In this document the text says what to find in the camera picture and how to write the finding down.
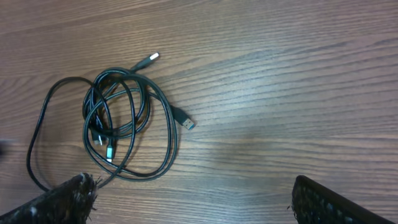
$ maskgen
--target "wood grain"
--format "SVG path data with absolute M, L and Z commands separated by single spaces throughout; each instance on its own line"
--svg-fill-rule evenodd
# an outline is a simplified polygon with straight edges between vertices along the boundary
M 159 50 L 141 73 L 197 127 L 179 128 L 162 178 L 101 189 L 92 223 L 295 223 L 286 208 L 299 174 L 398 222 L 396 1 L 3 0 L 0 43 L 0 213 L 41 193 L 25 154 L 49 88 Z M 105 177 L 81 143 L 87 88 L 51 100 L 32 160 L 49 185 Z M 127 105 L 112 103 L 118 124 Z M 164 155 L 154 111 L 132 169 Z

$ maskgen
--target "wire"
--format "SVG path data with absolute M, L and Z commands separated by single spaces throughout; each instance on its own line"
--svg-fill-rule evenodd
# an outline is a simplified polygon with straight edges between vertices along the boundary
M 185 126 L 187 129 L 192 129 L 194 127 L 194 124 L 185 112 L 183 112 L 179 108 L 175 108 L 170 105 L 162 90 L 152 80 L 136 73 L 138 70 L 149 66 L 158 58 L 159 53 L 155 53 L 140 61 L 131 69 L 125 69 L 120 67 L 106 69 L 95 78 L 94 82 L 91 82 L 83 77 L 68 77 L 59 80 L 51 87 L 51 89 L 47 93 L 47 96 L 44 99 L 43 107 L 39 115 L 39 120 L 37 121 L 37 125 L 33 133 L 32 140 L 30 141 L 26 157 L 27 171 L 30 178 L 35 182 L 37 186 L 39 186 L 44 191 L 49 190 L 39 182 L 30 166 L 30 158 L 32 155 L 33 146 L 37 134 L 39 133 L 40 126 L 43 122 L 47 105 L 50 102 L 52 95 L 56 92 L 56 90 L 58 90 L 59 87 L 70 82 L 85 82 L 91 86 L 83 100 L 82 112 L 83 119 L 85 120 L 83 125 L 83 144 L 91 159 L 104 171 L 110 174 L 110 176 L 105 181 L 98 185 L 98 188 L 104 187 L 115 177 L 128 181 L 154 180 L 164 175 L 171 168 L 176 158 L 178 149 L 177 128 L 175 125 L 175 120 L 181 125 Z M 129 88 L 124 82 L 126 80 L 135 81 L 135 83 L 137 84 L 137 88 Z M 124 90 L 117 93 L 112 93 L 118 87 L 118 85 L 121 85 Z M 152 88 L 154 93 L 149 92 L 147 90 L 147 86 Z M 141 103 L 139 111 L 137 113 L 134 109 L 134 99 L 131 94 L 131 92 L 133 91 L 137 91 L 140 94 Z M 107 101 L 123 94 L 127 94 L 129 98 L 131 121 L 118 128 L 113 128 L 112 117 L 109 111 Z M 167 150 L 162 164 L 155 171 L 140 173 L 125 168 L 125 165 L 132 153 L 136 134 L 144 129 L 149 120 L 150 96 L 159 100 L 162 103 L 165 112 L 167 123 Z M 106 120 L 104 120 L 101 116 L 102 110 L 107 117 Z M 95 143 L 102 143 L 102 139 L 108 140 L 106 158 L 98 153 L 91 145 L 89 139 L 89 131 L 91 131 L 91 135 Z M 115 153 L 115 141 L 125 138 L 131 139 L 127 153 L 119 165 L 113 164 L 112 159 L 114 158 Z M 101 162 L 105 163 L 108 167 L 112 167 L 114 171 L 104 166 Z M 122 172 L 127 174 L 127 176 L 120 175 L 120 173 Z

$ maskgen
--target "brown wood surface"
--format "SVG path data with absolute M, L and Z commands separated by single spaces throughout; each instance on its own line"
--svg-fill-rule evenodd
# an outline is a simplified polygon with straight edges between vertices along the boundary
M 25 154 L 49 88 L 158 50 L 140 72 L 197 127 L 179 128 L 162 178 L 101 189 L 88 223 L 295 223 L 299 174 L 398 222 L 396 0 L 3 0 L 0 49 L 0 213 L 42 193 Z M 67 85 L 50 103 L 32 160 L 50 185 L 106 177 L 82 145 L 86 91 Z M 111 109 L 128 120 L 126 98 Z M 154 111 L 132 169 L 164 155 Z

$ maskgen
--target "black cable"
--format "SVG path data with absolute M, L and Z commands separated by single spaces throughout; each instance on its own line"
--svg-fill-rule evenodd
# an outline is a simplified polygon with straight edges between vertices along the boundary
M 82 77 L 68 77 L 59 80 L 51 87 L 51 89 L 47 93 L 47 96 L 44 99 L 42 111 L 40 113 L 39 120 L 37 121 L 37 125 L 33 133 L 32 140 L 30 142 L 26 157 L 27 171 L 30 175 L 30 178 L 36 183 L 37 186 L 39 186 L 44 191 L 49 190 L 39 182 L 39 180 L 34 175 L 32 168 L 30 166 L 30 157 L 32 155 L 32 150 L 37 134 L 39 133 L 40 126 L 44 119 L 45 110 L 47 109 L 47 105 L 54 92 L 60 86 L 68 82 L 74 82 L 74 81 L 85 82 L 91 86 L 91 88 L 88 90 L 83 100 L 83 108 L 82 108 L 83 119 L 85 119 L 83 125 L 83 143 L 85 149 L 88 155 L 92 158 L 92 160 L 97 165 L 99 165 L 103 170 L 105 170 L 107 173 L 111 175 L 104 182 L 99 184 L 98 188 L 104 187 L 115 177 L 128 181 L 154 180 L 164 175 L 170 169 L 177 155 L 177 148 L 178 148 L 177 128 L 175 126 L 175 120 L 181 125 L 185 126 L 187 129 L 192 129 L 194 127 L 194 124 L 192 123 L 192 121 L 184 111 L 170 105 L 170 103 L 166 99 L 166 96 L 163 94 L 162 90 L 152 80 L 143 75 L 139 75 L 136 73 L 138 70 L 147 67 L 158 58 L 159 58 L 159 53 L 156 53 L 148 56 L 141 62 L 137 63 L 131 69 L 125 69 L 120 67 L 106 69 L 95 78 L 94 82 L 91 82 Z M 137 84 L 137 88 L 129 88 L 124 82 L 126 80 L 134 80 Z M 112 92 L 118 87 L 118 85 L 121 85 L 124 88 L 124 90 L 112 94 Z M 149 92 L 147 90 L 147 86 L 152 88 L 154 93 Z M 137 113 L 134 109 L 134 100 L 131 95 L 132 91 L 138 91 L 140 93 L 141 103 L 140 103 L 140 109 Z M 115 97 L 121 96 L 123 94 L 127 94 L 129 98 L 131 121 L 118 128 L 113 128 L 112 117 L 109 111 L 107 101 Z M 149 173 L 140 173 L 125 168 L 125 165 L 134 147 L 134 140 L 136 138 L 136 134 L 144 129 L 145 125 L 149 120 L 150 96 L 159 100 L 162 103 L 165 112 L 167 133 L 168 133 L 167 150 L 163 163 L 155 171 Z M 104 121 L 104 119 L 101 118 L 102 109 L 106 114 L 107 117 L 106 121 Z M 95 143 L 102 143 L 103 139 L 108 140 L 106 158 L 103 157 L 101 154 L 99 154 L 91 145 L 88 134 L 89 130 L 91 131 L 91 135 Z M 114 158 L 114 153 L 115 153 L 114 146 L 116 144 L 115 141 L 124 138 L 131 138 L 127 153 L 119 165 L 113 164 L 111 161 Z M 100 161 L 104 162 L 106 165 L 112 167 L 115 170 L 114 171 L 109 170 L 107 167 L 102 165 Z M 126 173 L 128 175 L 122 176 L 120 175 L 121 172 Z

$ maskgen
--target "usb cable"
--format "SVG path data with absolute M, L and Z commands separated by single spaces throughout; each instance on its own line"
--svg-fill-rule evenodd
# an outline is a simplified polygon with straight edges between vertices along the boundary
M 45 110 L 47 109 L 47 105 L 51 96 L 59 88 L 59 86 L 74 81 L 85 82 L 90 85 L 90 89 L 87 91 L 87 94 L 83 100 L 83 119 L 85 120 L 83 125 L 83 143 L 85 149 L 91 159 L 103 170 L 110 174 L 105 181 L 98 185 L 98 188 L 102 188 L 115 177 L 128 181 L 154 180 L 164 175 L 170 169 L 176 158 L 178 148 L 177 128 L 175 121 L 188 130 L 194 128 L 195 124 L 192 122 L 186 112 L 180 108 L 172 106 L 167 101 L 162 90 L 152 80 L 136 73 L 137 71 L 154 63 L 159 56 L 159 53 L 152 54 L 146 57 L 144 60 L 141 60 L 130 69 L 121 67 L 106 69 L 95 78 L 94 82 L 82 77 L 68 77 L 59 80 L 51 87 L 46 98 L 44 99 L 42 111 L 39 115 L 39 120 L 37 121 L 37 125 L 33 133 L 26 157 L 27 171 L 30 175 L 30 178 L 36 183 L 37 186 L 44 191 L 49 190 L 39 182 L 30 165 L 33 146 L 44 119 Z M 125 83 L 126 80 L 135 81 L 137 88 L 128 87 Z M 124 90 L 114 93 L 119 85 L 122 86 Z M 131 94 L 134 91 L 137 91 L 140 94 L 140 108 L 138 111 L 136 111 L 134 108 L 134 99 Z M 131 121 L 115 128 L 113 126 L 112 117 L 107 102 L 123 94 L 126 94 L 129 98 Z M 132 153 L 136 134 L 141 132 L 148 123 L 150 116 L 150 97 L 153 97 L 162 103 L 167 122 L 168 141 L 163 163 L 152 172 L 140 173 L 129 170 L 125 168 L 125 166 L 129 156 Z M 94 144 L 104 144 L 106 141 L 108 142 L 105 156 L 101 155 L 91 145 L 89 132 L 91 133 L 91 139 Z M 116 141 L 125 138 L 130 139 L 130 145 L 127 153 L 119 165 L 113 164 L 112 161 L 116 152 Z

